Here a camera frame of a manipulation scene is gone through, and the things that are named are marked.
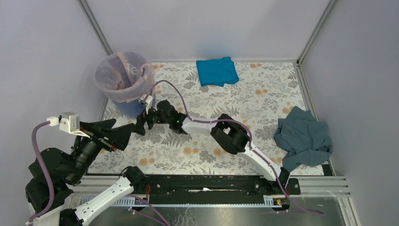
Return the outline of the pink plastic trash bag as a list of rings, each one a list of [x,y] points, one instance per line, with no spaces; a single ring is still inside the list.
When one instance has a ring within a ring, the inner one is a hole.
[[[107,56],[99,63],[93,80],[110,100],[128,103],[151,91],[155,83],[155,71],[152,63],[144,56],[121,51]]]

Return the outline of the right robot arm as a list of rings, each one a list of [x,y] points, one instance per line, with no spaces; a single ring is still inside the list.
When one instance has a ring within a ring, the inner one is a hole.
[[[146,133],[145,125],[151,129],[155,124],[167,124],[176,134],[210,135],[227,153],[240,155],[256,166],[264,178],[270,181],[274,193],[281,194],[288,189],[290,172],[265,156],[253,143],[249,128],[227,114],[213,119],[191,118],[164,100],[156,108],[146,107],[138,115],[133,132],[143,136]]]

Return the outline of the blue plastic trash bin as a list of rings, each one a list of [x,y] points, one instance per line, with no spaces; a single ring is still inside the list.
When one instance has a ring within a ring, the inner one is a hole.
[[[131,102],[112,102],[124,115],[130,118],[136,118],[145,110],[145,107],[138,100]]]

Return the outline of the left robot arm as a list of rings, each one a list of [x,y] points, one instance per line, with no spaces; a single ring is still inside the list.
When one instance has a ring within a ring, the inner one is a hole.
[[[138,167],[127,167],[122,176],[92,200],[72,209],[63,209],[72,194],[71,186],[80,184],[88,168],[101,150],[125,150],[130,136],[137,131],[133,123],[115,127],[116,120],[81,122],[76,113],[49,117],[32,131],[36,160],[29,166],[32,179],[25,194],[33,215],[29,226],[87,226],[100,213],[120,198],[145,190],[146,175]],[[45,126],[74,135],[71,153],[58,148],[40,150],[37,132]]]

